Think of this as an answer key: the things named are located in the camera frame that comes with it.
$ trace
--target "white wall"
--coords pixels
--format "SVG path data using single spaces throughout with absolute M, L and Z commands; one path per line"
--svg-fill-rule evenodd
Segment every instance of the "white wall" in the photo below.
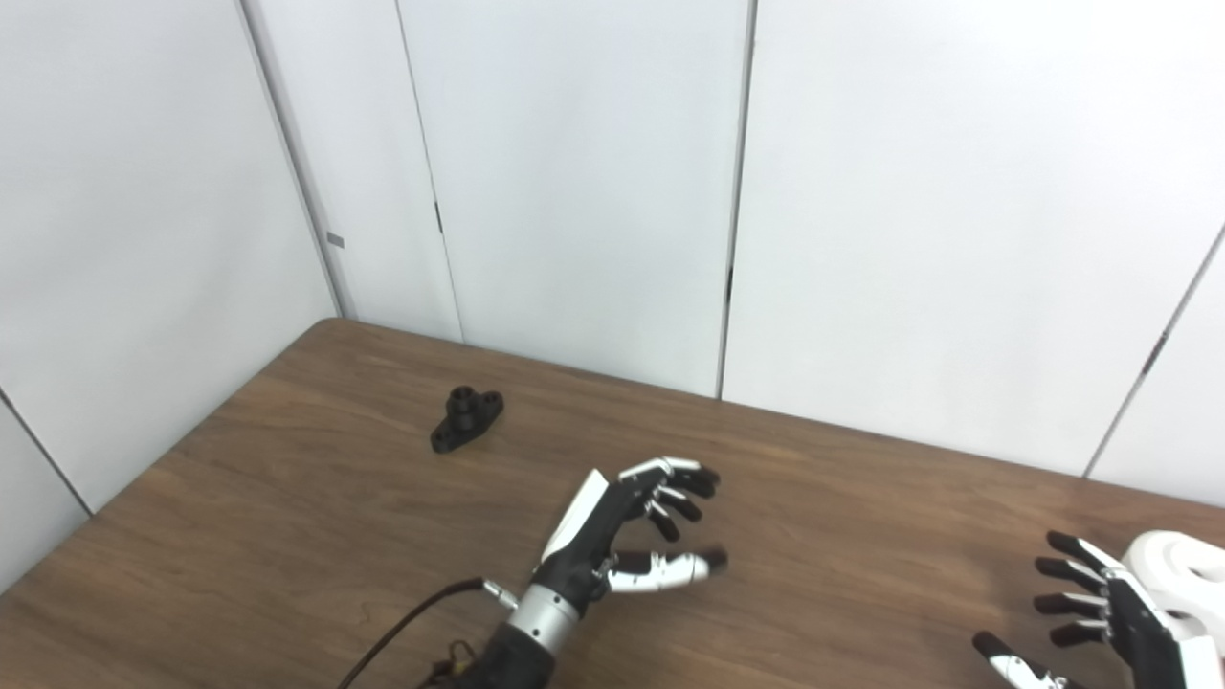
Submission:
M 1089 476 L 1225 506 L 1223 411 L 1225 256 L 1218 251 Z
M 712 395 L 747 0 L 402 0 L 464 338 Z
M 762 2 L 725 398 L 1083 471 L 1225 217 L 1223 31 Z
M 0 4 L 0 387 L 97 509 L 318 319 L 232 0 Z
M 85 510 L 0 401 L 0 592 L 85 520 Z
M 345 313 L 459 340 L 396 0 L 247 0 Z

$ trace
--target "black 3d-printed part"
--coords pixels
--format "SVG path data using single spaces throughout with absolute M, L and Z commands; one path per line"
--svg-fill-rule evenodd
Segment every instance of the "black 3d-printed part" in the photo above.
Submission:
M 430 445 L 441 455 L 475 440 L 489 430 L 505 406 L 500 392 L 490 390 L 480 395 L 467 385 L 456 387 L 447 397 L 447 418 L 434 429 Z

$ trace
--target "wooden table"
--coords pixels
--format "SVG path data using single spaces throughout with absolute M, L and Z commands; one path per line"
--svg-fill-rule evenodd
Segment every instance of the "wooden table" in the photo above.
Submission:
M 507 408 L 439 456 L 459 384 Z M 334 687 L 442 585 L 521 588 L 590 467 L 660 454 L 723 473 L 682 544 L 723 542 L 730 570 L 594 606 L 555 687 L 1003 689 L 969 644 L 992 629 L 1107 689 L 1112 655 L 1055 650 L 1029 607 L 1057 584 L 1030 564 L 1045 531 L 1225 542 L 1203 505 L 331 320 L 0 597 L 0 687 Z M 503 617 L 452 598 L 358 685 L 410 687 Z

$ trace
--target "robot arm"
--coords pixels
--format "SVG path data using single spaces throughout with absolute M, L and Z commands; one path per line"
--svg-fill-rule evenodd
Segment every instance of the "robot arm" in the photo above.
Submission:
M 502 623 L 480 658 L 457 679 L 459 689 L 540 689 L 555 658 L 587 607 L 608 592 L 659 591 L 686 586 L 720 571 L 728 555 L 719 548 L 696 553 L 616 553 L 612 539 L 626 521 L 647 517 L 664 538 L 680 538 L 669 508 L 690 521 L 702 511 L 688 494 L 714 497 L 719 476 L 691 460 L 658 457 L 621 472 L 610 482 L 588 474 L 571 501 L 540 565 L 514 612 Z M 505 592 L 495 591 L 500 598 Z
M 1110 644 L 1131 666 L 1136 689 L 1225 689 L 1216 645 L 1202 625 L 1163 611 L 1122 563 L 1088 541 L 1054 531 L 1046 541 L 1079 561 L 1038 558 L 1038 571 L 1088 591 L 1034 598 L 1042 614 L 1087 618 L 1051 630 L 1056 646 Z M 1083 689 L 1018 656 L 987 631 L 975 635 L 974 647 L 1018 689 Z

